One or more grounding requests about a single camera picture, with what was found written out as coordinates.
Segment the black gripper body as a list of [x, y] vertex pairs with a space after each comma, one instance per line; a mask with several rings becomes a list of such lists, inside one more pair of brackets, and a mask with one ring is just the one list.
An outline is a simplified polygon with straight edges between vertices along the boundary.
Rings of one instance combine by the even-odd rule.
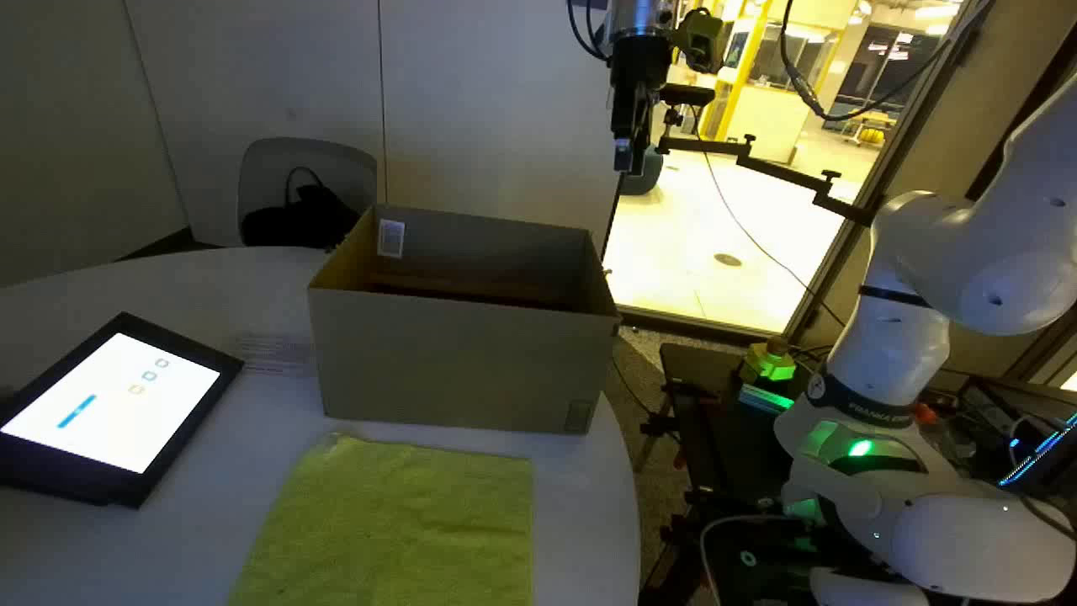
[[673, 58], [678, 0], [614, 0], [606, 23], [614, 166], [632, 175], [651, 142], [651, 109]]

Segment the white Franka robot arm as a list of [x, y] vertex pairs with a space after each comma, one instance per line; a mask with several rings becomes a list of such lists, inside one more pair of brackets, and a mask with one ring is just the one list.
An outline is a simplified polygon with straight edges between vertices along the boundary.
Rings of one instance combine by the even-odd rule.
[[1038, 606], [1074, 579], [1059, 507], [958, 471], [914, 423], [953, 336], [1022, 336], [1077, 301], [1077, 76], [1005, 137], [968, 203], [913, 187], [873, 220], [873, 257], [835, 345], [773, 442], [786, 454], [782, 515], [824, 512], [866, 551], [860, 571], [819, 562], [814, 606]]

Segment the robot base controller with lights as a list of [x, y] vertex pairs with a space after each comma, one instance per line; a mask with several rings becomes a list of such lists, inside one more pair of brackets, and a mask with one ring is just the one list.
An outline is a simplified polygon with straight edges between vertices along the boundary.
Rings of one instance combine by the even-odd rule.
[[822, 367], [822, 350], [750, 343], [732, 370], [738, 399], [765, 415], [784, 415]]

